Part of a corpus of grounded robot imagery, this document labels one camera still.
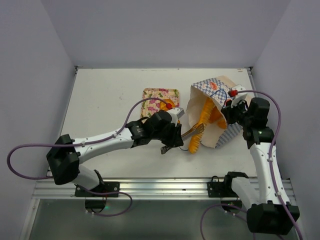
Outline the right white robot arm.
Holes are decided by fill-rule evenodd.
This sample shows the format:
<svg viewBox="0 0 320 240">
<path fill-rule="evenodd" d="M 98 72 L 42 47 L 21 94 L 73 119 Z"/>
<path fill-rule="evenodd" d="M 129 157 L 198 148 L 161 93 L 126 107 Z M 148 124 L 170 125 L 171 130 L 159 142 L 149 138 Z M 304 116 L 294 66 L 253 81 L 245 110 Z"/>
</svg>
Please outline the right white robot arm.
<svg viewBox="0 0 320 240">
<path fill-rule="evenodd" d="M 246 208 L 250 232 L 287 235 L 300 217 L 298 206 L 292 205 L 282 183 L 276 158 L 274 132 L 267 126 L 270 103 L 254 97 L 228 100 L 221 109 L 228 124 L 239 124 L 243 138 L 253 158 L 258 190 L 243 172 L 228 172 L 223 183 L 227 196 L 237 195 Z"/>
</svg>

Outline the left black base bracket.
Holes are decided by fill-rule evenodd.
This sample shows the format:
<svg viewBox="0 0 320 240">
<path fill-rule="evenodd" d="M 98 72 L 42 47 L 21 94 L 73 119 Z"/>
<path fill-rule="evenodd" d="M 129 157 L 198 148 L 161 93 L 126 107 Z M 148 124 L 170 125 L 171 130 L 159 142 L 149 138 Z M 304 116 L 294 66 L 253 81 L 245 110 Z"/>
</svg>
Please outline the left black base bracket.
<svg viewBox="0 0 320 240">
<path fill-rule="evenodd" d="M 82 198 L 98 198 L 98 197 L 106 197 L 106 198 L 117 198 L 119 196 L 118 191 L 120 190 L 120 182 L 118 181 L 105 181 L 104 186 L 97 186 L 96 188 L 92 189 L 91 192 L 95 193 L 111 193 L 107 195 L 96 195 L 90 192 L 85 191 L 78 185 L 76 186 L 74 196 L 75 197 L 82 197 Z"/>
</svg>

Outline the long fake baguette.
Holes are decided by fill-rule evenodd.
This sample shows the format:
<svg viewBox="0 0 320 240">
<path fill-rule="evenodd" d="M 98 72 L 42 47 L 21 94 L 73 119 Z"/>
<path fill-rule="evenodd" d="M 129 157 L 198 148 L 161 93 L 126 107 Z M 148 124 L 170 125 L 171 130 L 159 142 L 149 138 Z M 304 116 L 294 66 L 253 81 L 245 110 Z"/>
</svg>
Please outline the long fake baguette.
<svg viewBox="0 0 320 240">
<path fill-rule="evenodd" d="M 210 97 L 207 97 L 205 100 L 204 106 L 201 110 L 199 120 L 196 124 L 196 128 L 198 128 L 200 126 L 201 131 L 197 134 L 194 134 L 191 137 L 190 142 L 189 142 L 188 151 L 191 154 L 195 154 L 199 149 L 200 141 L 202 139 L 204 129 L 207 126 L 207 124 L 209 123 L 211 112 L 214 109 L 214 107 L 215 107 L 215 104 L 214 104 L 213 100 Z"/>
</svg>

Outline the metal serving tongs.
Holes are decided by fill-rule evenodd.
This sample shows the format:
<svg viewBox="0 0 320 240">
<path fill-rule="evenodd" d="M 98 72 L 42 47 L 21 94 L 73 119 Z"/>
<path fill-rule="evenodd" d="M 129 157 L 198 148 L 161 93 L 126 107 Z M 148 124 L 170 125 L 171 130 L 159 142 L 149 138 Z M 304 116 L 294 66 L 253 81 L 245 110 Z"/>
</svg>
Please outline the metal serving tongs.
<svg viewBox="0 0 320 240">
<path fill-rule="evenodd" d="M 205 129 L 205 126 L 203 123 L 201 124 L 195 124 L 190 130 L 188 130 L 187 132 L 185 132 L 184 134 L 181 135 L 181 139 L 182 142 L 184 143 L 184 141 L 188 140 L 189 138 L 191 138 L 194 135 L 197 134 L 201 134 Z M 162 155 L 166 154 L 170 149 L 172 149 L 171 146 L 163 146 L 160 149 L 160 152 Z"/>
</svg>

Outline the right black base bracket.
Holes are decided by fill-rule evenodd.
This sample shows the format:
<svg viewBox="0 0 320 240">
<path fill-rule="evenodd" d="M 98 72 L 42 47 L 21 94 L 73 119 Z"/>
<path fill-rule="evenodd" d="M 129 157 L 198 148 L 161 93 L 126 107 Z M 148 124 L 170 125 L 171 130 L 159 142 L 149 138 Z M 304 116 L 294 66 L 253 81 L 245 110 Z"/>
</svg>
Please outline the right black base bracket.
<svg viewBox="0 0 320 240">
<path fill-rule="evenodd" d="M 206 183 L 207 194 L 209 198 L 236 198 L 238 195 L 232 190 L 232 177 L 225 175 L 224 178 L 219 178 L 214 175 L 210 181 Z"/>
</svg>

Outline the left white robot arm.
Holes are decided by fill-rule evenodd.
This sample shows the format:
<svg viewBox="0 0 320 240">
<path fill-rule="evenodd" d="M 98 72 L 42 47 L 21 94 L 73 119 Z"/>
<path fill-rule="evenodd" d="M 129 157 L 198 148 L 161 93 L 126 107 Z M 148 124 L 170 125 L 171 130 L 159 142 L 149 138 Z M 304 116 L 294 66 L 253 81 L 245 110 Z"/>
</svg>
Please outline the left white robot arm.
<svg viewBox="0 0 320 240">
<path fill-rule="evenodd" d="M 54 183 L 74 183 L 86 188 L 92 196 L 101 195 L 104 190 L 101 175 L 97 170 L 86 168 L 84 162 L 109 152 L 144 146 L 152 140 L 168 147 L 180 147 L 184 143 L 179 122 L 183 115 L 182 108 L 174 107 L 101 135 L 75 139 L 69 134 L 60 136 L 46 155 Z"/>
</svg>

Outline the aluminium mounting rail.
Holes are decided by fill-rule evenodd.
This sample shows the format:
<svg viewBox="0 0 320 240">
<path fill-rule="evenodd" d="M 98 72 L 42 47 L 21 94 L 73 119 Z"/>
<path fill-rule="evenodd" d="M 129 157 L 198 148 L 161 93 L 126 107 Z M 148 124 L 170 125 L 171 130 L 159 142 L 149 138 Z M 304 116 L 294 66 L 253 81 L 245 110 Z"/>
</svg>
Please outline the aluminium mounting rail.
<svg viewBox="0 0 320 240">
<path fill-rule="evenodd" d="M 105 178 L 118 182 L 121 192 L 133 200 L 207 200 L 210 178 Z M 72 183 L 56 185 L 52 179 L 38 180 L 32 198 L 40 200 L 73 200 L 76 186 Z"/>
</svg>

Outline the blue checkered paper bag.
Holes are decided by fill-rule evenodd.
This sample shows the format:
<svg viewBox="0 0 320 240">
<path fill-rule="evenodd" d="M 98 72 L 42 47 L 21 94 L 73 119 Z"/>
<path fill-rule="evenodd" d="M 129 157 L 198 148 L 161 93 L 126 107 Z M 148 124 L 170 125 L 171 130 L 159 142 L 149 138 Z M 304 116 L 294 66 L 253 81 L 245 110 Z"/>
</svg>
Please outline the blue checkered paper bag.
<svg viewBox="0 0 320 240">
<path fill-rule="evenodd" d="M 191 127 L 198 123 L 207 98 L 211 98 L 215 104 L 209 122 L 203 131 L 200 145 L 213 149 L 220 148 L 242 131 L 242 127 L 237 123 L 228 124 L 226 129 L 221 129 L 217 125 L 219 118 L 223 117 L 225 119 L 221 113 L 221 109 L 228 100 L 231 100 L 228 92 L 235 85 L 231 79 L 224 75 L 198 81 L 191 85 L 190 99 L 186 107 L 186 115 Z"/>
</svg>

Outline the black base bracket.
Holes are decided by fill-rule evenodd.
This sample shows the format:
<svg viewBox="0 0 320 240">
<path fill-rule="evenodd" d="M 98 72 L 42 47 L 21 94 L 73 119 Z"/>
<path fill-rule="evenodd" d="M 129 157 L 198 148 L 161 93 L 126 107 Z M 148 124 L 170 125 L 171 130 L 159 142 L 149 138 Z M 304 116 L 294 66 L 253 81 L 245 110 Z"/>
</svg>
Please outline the black base bracket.
<svg viewBox="0 0 320 240">
<path fill-rule="evenodd" d="M 106 197 L 106 198 L 117 198 L 119 196 L 118 191 L 120 190 L 120 182 L 118 181 L 105 181 L 104 186 L 97 186 L 96 188 L 92 189 L 91 192 L 95 193 L 111 193 L 107 195 L 96 195 L 90 192 L 85 191 L 78 185 L 76 186 L 74 196 L 75 197 L 82 197 L 82 198 L 98 198 L 98 197 Z"/>
<path fill-rule="evenodd" d="M 225 175 L 224 178 L 219 178 L 214 175 L 210 181 L 206 183 L 207 194 L 209 198 L 236 198 L 238 195 L 232 190 L 232 177 Z"/>
</svg>

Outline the twisted fake bread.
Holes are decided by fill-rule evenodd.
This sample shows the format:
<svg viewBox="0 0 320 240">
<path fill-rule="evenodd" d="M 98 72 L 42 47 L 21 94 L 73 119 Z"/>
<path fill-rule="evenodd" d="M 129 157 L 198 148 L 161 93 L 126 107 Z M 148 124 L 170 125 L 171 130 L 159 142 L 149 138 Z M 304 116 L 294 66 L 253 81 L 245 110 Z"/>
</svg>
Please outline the twisted fake bread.
<svg viewBox="0 0 320 240">
<path fill-rule="evenodd" d="M 171 122 L 175 125 L 180 123 L 180 120 L 178 118 L 178 114 L 175 110 L 175 103 L 171 99 L 164 99 L 165 102 L 161 101 L 159 105 L 160 111 L 168 112 L 171 116 Z"/>
</svg>

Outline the floral rectangular tray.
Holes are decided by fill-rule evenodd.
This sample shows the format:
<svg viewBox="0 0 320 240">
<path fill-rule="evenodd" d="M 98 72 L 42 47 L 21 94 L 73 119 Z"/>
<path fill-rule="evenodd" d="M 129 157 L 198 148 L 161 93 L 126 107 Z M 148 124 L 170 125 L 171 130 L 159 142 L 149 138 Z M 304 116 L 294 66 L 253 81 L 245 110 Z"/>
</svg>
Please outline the floral rectangular tray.
<svg viewBox="0 0 320 240">
<path fill-rule="evenodd" d="M 140 117 L 151 117 L 160 109 L 160 102 L 164 99 L 170 99 L 174 102 L 175 107 L 180 106 L 180 92 L 173 88 L 145 88 L 142 92 L 143 99 L 150 100 L 144 101 L 141 104 Z"/>
</svg>

